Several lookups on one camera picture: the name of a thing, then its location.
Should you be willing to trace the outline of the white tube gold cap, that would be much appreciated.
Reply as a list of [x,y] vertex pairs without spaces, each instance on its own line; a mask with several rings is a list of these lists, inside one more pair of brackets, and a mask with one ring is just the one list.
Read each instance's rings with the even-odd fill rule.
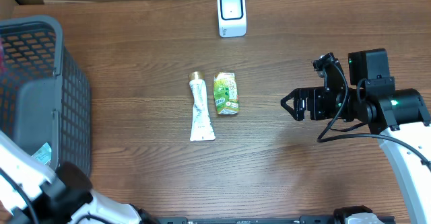
[[189,74],[189,87],[193,95],[190,142],[216,139],[208,110],[207,86],[202,72]]

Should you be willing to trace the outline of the green juice carton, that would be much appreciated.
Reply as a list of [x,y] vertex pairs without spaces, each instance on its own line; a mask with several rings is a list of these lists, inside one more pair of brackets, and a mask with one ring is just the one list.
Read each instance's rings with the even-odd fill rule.
[[213,96],[218,114],[233,115],[239,113],[240,107],[235,73],[219,72],[215,74]]

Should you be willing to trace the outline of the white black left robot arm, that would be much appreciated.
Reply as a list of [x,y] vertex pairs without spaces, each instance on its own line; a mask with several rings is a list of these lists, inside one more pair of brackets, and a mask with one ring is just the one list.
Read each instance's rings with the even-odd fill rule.
[[1,204],[8,223],[127,223],[158,220],[132,204],[94,190],[74,164],[56,170],[42,164],[1,133]]

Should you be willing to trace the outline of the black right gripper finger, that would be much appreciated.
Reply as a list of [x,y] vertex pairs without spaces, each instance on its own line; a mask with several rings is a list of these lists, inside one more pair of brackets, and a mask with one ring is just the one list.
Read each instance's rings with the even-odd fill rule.
[[286,103],[289,100],[297,100],[300,98],[300,88],[292,90],[287,96],[281,99],[281,103]]
[[304,120],[304,106],[303,100],[294,100],[294,105],[289,106],[287,100],[281,101],[281,106],[292,116],[292,118],[296,121]]

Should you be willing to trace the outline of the teal white snack packet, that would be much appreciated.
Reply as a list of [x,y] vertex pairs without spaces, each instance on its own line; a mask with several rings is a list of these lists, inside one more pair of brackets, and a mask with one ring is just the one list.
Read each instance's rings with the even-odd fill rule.
[[43,144],[32,157],[44,165],[50,165],[52,160],[51,146],[48,143]]

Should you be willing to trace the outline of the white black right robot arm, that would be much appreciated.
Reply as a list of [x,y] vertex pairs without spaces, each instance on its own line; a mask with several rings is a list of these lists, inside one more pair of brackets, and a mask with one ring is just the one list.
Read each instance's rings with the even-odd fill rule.
[[393,169],[412,223],[430,222],[430,112],[415,89],[395,88],[383,48],[348,54],[349,75],[329,52],[312,62],[321,87],[297,88],[281,99],[294,120],[328,120],[317,137],[378,141]]

